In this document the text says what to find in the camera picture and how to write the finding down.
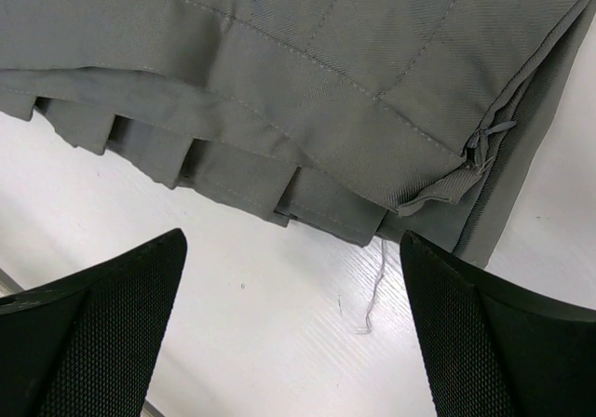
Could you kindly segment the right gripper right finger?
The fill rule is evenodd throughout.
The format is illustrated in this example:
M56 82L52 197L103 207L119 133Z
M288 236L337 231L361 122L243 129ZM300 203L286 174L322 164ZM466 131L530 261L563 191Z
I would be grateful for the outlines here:
M400 260L439 416L592 416L595 313L519 287L414 232Z

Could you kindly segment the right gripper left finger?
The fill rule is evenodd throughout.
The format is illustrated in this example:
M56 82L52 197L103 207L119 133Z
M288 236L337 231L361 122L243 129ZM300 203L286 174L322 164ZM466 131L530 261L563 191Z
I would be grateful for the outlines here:
M141 415L186 254L173 229L2 297L2 415Z

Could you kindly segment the grey pleated skirt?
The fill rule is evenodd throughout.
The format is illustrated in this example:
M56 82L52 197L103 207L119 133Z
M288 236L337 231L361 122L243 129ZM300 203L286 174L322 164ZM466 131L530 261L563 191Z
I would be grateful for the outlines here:
M595 0L1 0L1 109L155 182L489 261Z

